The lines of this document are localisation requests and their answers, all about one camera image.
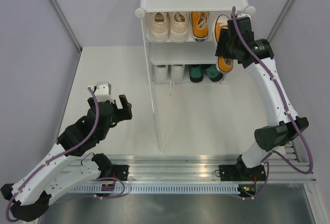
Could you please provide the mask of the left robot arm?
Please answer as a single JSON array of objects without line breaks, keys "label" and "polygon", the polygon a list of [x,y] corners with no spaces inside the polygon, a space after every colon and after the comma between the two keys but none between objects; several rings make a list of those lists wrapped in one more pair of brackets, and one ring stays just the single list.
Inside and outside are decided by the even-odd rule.
[{"label": "left robot arm", "polygon": [[126,177],[116,172],[116,167],[103,153],[94,154],[91,161],[81,164],[76,171],[61,177],[55,176],[100,141],[109,129],[119,122],[132,119],[131,103],[125,95],[119,96],[122,108],[114,101],[98,101],[93,95],[88,99],[87,115],[68,126],[58,137],[47,156],[21,181],[4,184],[1,194],[8,200],[6,219],[9,222],[33,221],[42,216],[60,197],[76,186],[88,181],[110,180],[123,184]]}]

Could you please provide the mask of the white sneaker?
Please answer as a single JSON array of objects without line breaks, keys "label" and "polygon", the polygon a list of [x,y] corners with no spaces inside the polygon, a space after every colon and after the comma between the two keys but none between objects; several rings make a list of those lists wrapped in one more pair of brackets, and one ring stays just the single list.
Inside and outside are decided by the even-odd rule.
[{"label": "white sneaker", "polygon": [[168,78],[168,65],[154,66],[154,80],[156,82],[166,82]]},{"label": "white sneaker", "polygon": [[184,74],[185,74],[185,65],[183,64],[171,65],[170,83],[169,83],[170,96],[172,94],[172,88],[175,88],[175,83],[181,82],[184,78]]}]

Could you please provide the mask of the clear cabinet door panel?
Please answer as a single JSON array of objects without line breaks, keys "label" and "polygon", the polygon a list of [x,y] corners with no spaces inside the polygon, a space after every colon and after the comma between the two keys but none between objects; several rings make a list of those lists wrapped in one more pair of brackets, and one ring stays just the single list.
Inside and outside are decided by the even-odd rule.
[{"label": "clear cabinet door panel", "polygon": [[159,125],[159,117],[157,112],[157,101],[156,101],[156,95],[155,95],[155,83],[154,81],[150,81],[150,93],[151,93],[151,102],[152,102],[152,108],[153,108],[153,115],[157,130],[157,146],[159,153],[162,153],[162,140],[161,140],[161,132],[160,132],[160,125]]}]

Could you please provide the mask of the green pointed shoe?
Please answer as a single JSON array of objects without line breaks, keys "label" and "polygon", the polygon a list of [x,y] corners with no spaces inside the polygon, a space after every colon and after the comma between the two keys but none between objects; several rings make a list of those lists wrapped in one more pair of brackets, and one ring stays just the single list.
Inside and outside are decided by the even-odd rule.
[{"label": "green pointed shoe", "polygon": [[212,82],[218,82],[218,81],[222,80],[222,78],[223,78],[223,74],[217,70],[217,67],[215,64],[204,65],[204,71]]},{"label": "green pointed shoe", "polygon": [[189,78],[193,83],[201,82],[204,78],[203,68],[201,64],[189,65]]}]

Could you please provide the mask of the orange sneaker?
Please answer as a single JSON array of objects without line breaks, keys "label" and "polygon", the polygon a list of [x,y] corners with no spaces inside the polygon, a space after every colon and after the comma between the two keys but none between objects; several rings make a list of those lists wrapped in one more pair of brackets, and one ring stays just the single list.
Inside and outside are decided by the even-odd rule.
[{"label": "orange sneaker", "polygon": [[209,11],[193,11],[190,14],[192,36],[195,41],[203,42],[208,38]]},{"label": "orange sneaker", "polygon": [[[219,44],[220,33],[228,30],[227,21],[228,16],[222,14],[219,15],[212,25],[212,37],[215,47]],[[221,74],[228,74],[234,67],[234,60],[227,59],[223,56],[216,56],[216,68]]]}]

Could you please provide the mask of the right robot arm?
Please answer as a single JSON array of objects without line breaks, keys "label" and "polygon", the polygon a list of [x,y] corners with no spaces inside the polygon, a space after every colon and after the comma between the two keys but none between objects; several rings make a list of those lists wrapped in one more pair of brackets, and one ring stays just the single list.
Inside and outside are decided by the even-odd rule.
[{"label": "right robot arm", "polygon": [[235,19],[219,15],[212,26],[212,37],[217,70],[226,75],[237,61],[248,72],[261,97],[267,125],[255,130],[254,143],[237,158],[233,171],[241,181],[253,175],[263,180],[261,164],[266,157],[298,137],[309,126],[308,119],[299,117],[290,103],[277,73],[271,45],[266,39],[254,39],[249,15]]}]

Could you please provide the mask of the beige sneaker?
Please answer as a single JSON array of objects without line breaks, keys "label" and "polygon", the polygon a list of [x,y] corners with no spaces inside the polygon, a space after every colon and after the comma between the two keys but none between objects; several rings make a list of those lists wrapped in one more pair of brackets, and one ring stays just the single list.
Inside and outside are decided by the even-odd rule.
[{"label": "beige sneaker", "polygon": [[168,13],[151,12],[148,14],[149,37],[156,43],[163,43],[169,38]]},{"label": "beige sneaker", "polygon": [[172,42],[182,43],[188,38],[189,12],[169,12],[170,34]]}]

